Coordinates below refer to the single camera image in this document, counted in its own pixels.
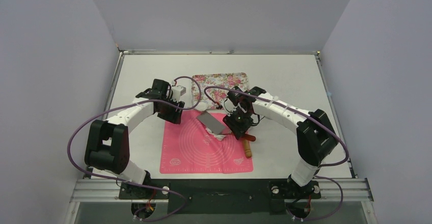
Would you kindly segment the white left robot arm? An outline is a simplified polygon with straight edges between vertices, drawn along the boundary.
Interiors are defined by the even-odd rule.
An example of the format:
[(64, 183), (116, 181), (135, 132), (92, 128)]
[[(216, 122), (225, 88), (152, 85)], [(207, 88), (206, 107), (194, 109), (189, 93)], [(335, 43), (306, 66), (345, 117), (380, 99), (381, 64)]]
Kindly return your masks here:
[(130, 160), (129, 133), (146, 118), (157, 116), (172, 124), (180, 124), (185, 103), (180, 100), (186, 92), (183, 86), (154, 79), (152, 87), (136, 95), (132, 106), (106, 120), (90, 125), (85, 163), (96, 169), (134, 182), (132, 192), (141, 199), (150, 196), (152, 184), (149, 173)]

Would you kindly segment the wooden rolling pin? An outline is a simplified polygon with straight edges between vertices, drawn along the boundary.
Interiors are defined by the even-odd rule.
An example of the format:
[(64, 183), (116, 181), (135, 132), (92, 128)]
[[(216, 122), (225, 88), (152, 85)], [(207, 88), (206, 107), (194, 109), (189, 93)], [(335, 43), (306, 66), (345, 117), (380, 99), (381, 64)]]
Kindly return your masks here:
[(249, 140), (242, 140), (242, 147), (246, 158), (252, 158), (252, 151)]

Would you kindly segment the white dough scrap strip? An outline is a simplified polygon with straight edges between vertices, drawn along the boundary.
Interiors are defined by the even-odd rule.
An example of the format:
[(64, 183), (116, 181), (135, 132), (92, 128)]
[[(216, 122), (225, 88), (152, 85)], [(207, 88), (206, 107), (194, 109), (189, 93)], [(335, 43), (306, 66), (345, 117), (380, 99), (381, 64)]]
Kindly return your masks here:
[(210, 136), (212, 136), (213, 138), (215, 138), (216, 140), (218, 140), (220, 142), (226, 137), (226, 135), (224, 135), (224, 134), (213, 133), (209, 128), (206, 128), (206, 131)]

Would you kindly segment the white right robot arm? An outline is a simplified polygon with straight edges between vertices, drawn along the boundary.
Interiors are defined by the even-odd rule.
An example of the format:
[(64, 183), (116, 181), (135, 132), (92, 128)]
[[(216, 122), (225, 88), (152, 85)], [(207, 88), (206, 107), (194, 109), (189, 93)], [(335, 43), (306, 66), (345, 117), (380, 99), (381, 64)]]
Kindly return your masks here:
[(287, 190), (294, 197), (302, 196), (323, 160), (338, 145), (328, 115), (321, 109), (296, 108), (259, 87), (246, 92), (234, 87), (227, 96), (234, 110), (223, 118), (223, 122), (237, 139), (245, 137), (256, 125), (252, 115), (270, 119), (296, 135), (300, 159), (288, 177)]

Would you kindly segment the white dough lump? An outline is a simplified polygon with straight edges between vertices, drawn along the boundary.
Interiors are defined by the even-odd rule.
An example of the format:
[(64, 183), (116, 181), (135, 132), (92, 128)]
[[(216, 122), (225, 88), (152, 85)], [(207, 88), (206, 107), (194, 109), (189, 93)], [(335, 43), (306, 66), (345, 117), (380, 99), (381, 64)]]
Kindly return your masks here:
[(198, 103), (198, 105), (195, 107), (196, 110), (198, 111), (206, 111), (207, 109), (209, 109), (210, 105), (205, 102), (205, 101), (201, 101)]

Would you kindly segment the floral rectangular tray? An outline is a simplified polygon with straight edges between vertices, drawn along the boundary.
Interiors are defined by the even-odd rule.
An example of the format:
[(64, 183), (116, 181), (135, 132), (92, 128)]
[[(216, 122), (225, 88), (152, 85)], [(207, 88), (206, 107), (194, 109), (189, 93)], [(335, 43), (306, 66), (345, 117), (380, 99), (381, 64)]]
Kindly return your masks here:
[(196, 74), (192, 78), (198, 83), (201, 88), (202, 96), (200, 102), (205, 103), (208, 109), (218, 109), (220, 105), (227, 99), (226, 90), (210, 89), (208, 95), (216, 102), (213, 103), (205, 94), (204, 89), (208, 86), (219, 86), (226, 88), (239, 87), (243, 91), (250, 88), (249, 78), (244, 72), (237, 73), (216, 73), (216, 74)]

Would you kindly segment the pink silicone baking mat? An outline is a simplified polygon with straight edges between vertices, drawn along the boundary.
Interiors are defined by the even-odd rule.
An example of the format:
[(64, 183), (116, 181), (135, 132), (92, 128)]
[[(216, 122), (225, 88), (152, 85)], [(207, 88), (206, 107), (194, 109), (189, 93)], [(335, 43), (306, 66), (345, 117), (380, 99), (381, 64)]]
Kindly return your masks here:
[(179, 125), (165, 123), (159, 172), (161, 174), (234, 174), (253, 171), (243, 145), (233, 135), (219, 140), (187, 110)]

